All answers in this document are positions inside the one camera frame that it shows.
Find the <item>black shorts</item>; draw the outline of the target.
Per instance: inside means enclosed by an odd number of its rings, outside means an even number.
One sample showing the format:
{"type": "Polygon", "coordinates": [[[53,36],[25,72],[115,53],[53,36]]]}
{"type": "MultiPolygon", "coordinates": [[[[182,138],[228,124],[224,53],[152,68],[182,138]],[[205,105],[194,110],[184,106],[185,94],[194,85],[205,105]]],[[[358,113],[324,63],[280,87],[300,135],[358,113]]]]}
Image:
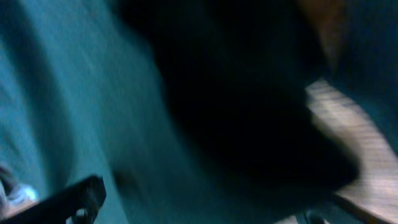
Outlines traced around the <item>black shorts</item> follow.
{"type": "Polygon", "coordinates": [[[297,1],[2,1],[1,193],[89,175],[98,223],[275,223],[352,183],[297,1]]]}

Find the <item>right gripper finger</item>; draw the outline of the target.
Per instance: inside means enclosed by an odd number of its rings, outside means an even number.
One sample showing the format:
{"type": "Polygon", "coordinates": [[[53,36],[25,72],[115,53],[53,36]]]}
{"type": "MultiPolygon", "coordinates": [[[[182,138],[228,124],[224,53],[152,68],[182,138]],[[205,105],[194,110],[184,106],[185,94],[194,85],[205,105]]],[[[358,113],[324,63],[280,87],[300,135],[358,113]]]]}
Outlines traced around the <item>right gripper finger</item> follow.
{"type": "Polygon", "coordinates": [[[105,199],[103,178],[91,175],[1,224],[94,224],[105,199]]]}

